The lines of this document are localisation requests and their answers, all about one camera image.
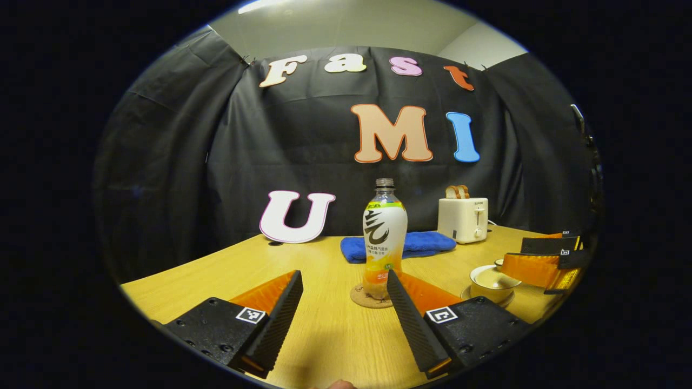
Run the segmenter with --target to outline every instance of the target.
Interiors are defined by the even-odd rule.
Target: white letter u
[[[271,240],[284,243],[303,243],[315,239],[325,227],[327,206],[336,200],[329,193],[311,193],[307,199],[312,201],[310,214],[303,227],[292,228],[285,224],[286,214],[294,200],[300,195],[290,190],[275,190],[269,193],[269,205],[264,210],[259,230]]]

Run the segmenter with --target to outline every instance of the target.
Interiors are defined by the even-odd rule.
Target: peach letter m
[[[358,116],[361,126],[361,149],[355,155],[356,161],[373,163],[382,159],[382,153],[375,145],[376,139],[392,160],[399,155],[404,139],[406,148],[401,156],[405,160],[423,162],[433,159],[433,152],[428,149],[423,124],[425,109],[407,105],[399,111],[395,124],[392,124],[382,109],[375,104],[357,104],[351,107],[351,112]]]

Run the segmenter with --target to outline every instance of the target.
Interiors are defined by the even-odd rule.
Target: plastic bottle
[[[363,288],[373,298],[381,300],[389,298],[389,270],[401,272],[408,216],[401,201],[394,196],[393,179],[377,179],[375,186],[375,197],[363,213],[363,237],[367,253]]]

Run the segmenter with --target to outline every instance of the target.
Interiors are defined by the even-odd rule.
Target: wooden table
[[[475,267],[518,252],[523,230],[489,226],[484,242],[461,245],[431,257],[408,258],[403,271],[460,296]],[[293,324],[266,380],[282,388],[326,388],[337,379],[359,389],[411,388],[428,382],[418,371],[394,307],[368,309],[351,301],[364,264],[343,257],[342,237],[319,237],[303,244],[269,246],[258,235],[206,257],[122,285],[150,319],[168,323],[209,297],[225,300],[298,269],[304,292]],[[522,284],[507,307],[528,323],[543,317],[559,299]]]

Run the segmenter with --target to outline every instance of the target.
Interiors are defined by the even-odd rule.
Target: bottle label
[[[371,201],[363,213],[366,284],[385,284],[390,269],[401,270],[408,218],[400,201]]]

